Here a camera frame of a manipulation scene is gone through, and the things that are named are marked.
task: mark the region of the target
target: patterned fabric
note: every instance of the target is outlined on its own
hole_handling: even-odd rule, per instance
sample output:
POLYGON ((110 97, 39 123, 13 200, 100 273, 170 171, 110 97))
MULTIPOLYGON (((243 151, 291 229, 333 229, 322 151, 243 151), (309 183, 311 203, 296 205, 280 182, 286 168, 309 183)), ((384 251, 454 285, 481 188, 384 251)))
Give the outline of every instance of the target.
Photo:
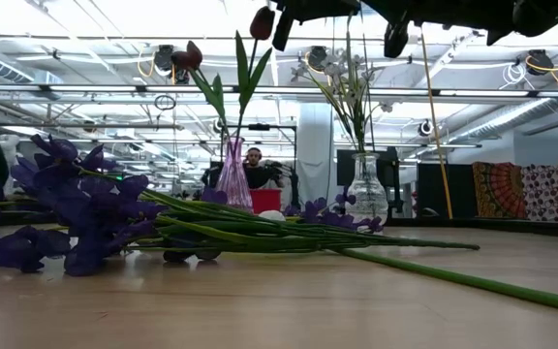
POLYGON ((527 217, 532 221, 558 222, 558 166, 525 167, 522 183, 527 217))
POLYGON ((479 217, 526 218, 519 166, 474 163, 473 177, 479 217))

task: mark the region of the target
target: pink glass vase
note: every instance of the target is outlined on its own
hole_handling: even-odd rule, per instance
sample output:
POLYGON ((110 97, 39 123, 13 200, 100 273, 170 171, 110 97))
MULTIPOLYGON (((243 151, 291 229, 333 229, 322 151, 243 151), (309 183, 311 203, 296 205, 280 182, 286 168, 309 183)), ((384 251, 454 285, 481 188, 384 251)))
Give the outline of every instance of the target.
POLYGON ((217 190, 228 194, 228 205, 253 212, 253 202, 249 193, 247 176, 240 159, 243 139, 229 138, 226 143, 226 159, 217 182, 217 190))

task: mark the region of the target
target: yellow pole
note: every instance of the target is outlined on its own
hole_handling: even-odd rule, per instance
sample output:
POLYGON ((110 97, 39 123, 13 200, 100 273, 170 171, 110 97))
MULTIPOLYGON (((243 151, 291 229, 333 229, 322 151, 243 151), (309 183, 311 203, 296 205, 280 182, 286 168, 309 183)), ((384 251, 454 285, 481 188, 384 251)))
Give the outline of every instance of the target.
POLYGON ((438 150, 438 161, 441 164, 441 173, 443 174, 443 185, 445 186, 445 197, 447 198, 447 213, 449 219, 453 219, 453 211, 451 210, 450 185, 447 183, 447 170, 443 162, 443 150, 441 150, 441 139, 436 126, 436 113, 434 112, 434 98, 432 97, 432 80, 430 78, 430 68, 427 66, 427 49, 425 49, 425 36, 421 27, 421 46, 423 47, 423 66, 425 67, 425 77, 427 78, 427 93, 430 99, 430 109, 432 111, 432 125, 434 126, 434 137, 436 138, 436 149, 438 150))

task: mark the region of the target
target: table surface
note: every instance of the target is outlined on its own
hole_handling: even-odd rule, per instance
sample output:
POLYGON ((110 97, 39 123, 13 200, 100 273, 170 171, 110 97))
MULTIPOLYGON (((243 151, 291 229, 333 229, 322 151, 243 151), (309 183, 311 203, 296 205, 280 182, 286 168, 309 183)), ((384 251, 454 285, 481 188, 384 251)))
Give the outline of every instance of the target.
MULTIPOLYGON (((482 250, 367 251, 558 293, 558 238, 387 234, 482 250)), ((184 266, 133 253, 82 278, 63 275, 62 263, 38 274, 0 269, 0 348, 558 348, 558 309, 332 253, 184 266)))

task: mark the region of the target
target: clear glass vase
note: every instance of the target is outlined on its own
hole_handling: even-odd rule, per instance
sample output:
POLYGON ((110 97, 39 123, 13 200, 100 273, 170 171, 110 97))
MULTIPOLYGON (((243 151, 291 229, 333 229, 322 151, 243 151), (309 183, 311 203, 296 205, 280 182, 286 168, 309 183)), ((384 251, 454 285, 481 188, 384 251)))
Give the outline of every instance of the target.
POLYGON ((240 159, 243 141, 242 138, 237 140, 234 137, 226 142, 225 164, 223 164, 223 170, 217 181, 216 190, 221 190, 228 194, 229 206, 253 212, 249 184, 240 159))
POLYGON ((346 203, 346 213, 355 218, 355 222, 363 219, 381 217, 381 224, 387 222, 388 201, 387 191, 380 183, 376 174, 376 153, 359 153, 355 159, 355 179, 348 188, 348 195, 356 197, 356 203, 346 203))

